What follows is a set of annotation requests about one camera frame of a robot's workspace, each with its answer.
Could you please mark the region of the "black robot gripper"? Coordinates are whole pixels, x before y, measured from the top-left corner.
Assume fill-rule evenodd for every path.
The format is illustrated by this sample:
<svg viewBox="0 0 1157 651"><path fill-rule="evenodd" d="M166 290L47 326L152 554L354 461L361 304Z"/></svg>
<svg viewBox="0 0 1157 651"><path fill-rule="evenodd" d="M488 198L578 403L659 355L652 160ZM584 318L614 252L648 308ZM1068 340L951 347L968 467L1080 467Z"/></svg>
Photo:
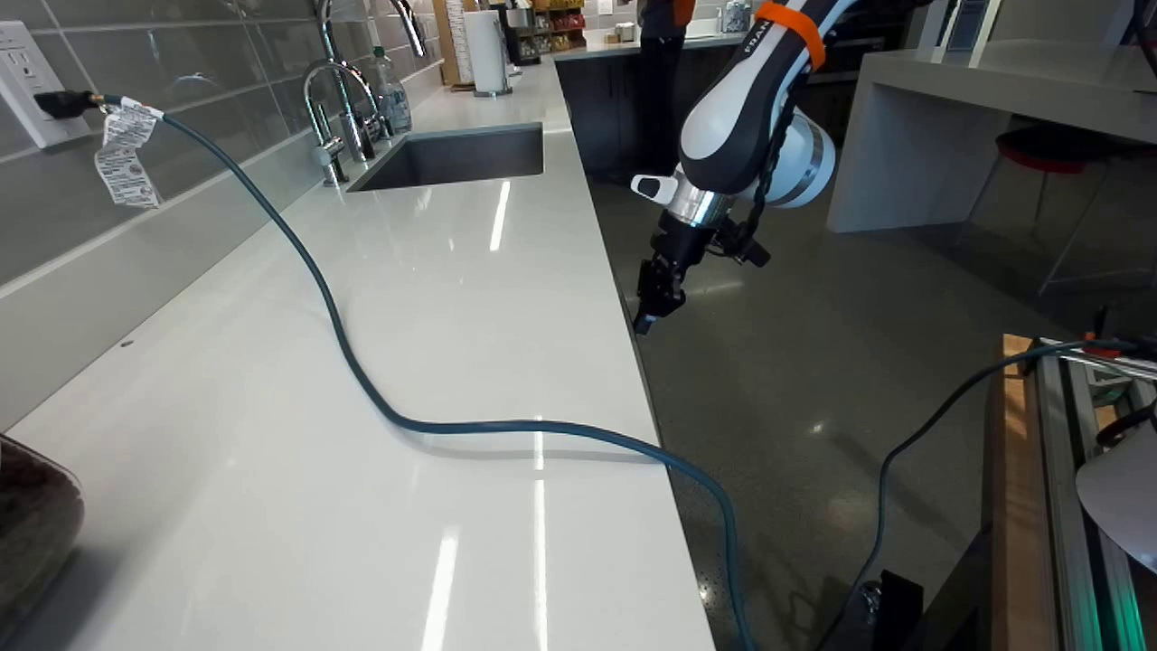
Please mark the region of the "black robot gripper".
<svg viewBox="0 0 1157 651"><path fill-rule="evenodd" d="M628 318L628 330L635 338L648 338L686 299L684 278L710 252L712 240L712 227L686 227L674 215L659 216L659 231L652 236L652 260L641 265L641 308Z"/></svg>

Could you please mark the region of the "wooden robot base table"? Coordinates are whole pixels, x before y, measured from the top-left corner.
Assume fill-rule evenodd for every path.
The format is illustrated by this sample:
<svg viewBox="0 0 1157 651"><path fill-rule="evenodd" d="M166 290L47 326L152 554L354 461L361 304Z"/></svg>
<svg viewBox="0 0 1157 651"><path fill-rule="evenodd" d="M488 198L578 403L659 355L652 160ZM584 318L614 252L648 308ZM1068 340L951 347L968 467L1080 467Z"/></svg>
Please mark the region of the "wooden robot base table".
<svg viewBox="0 0 1157 651"><path fill-rule="evenodd" d="M1006 332L1001 359L1029 347ZM1045 500L1045 461L1035 385L1013 362L992 386L987 431L987 530L992 530L992 651L1048 651L1056 633L1056 582Z"/></svg>

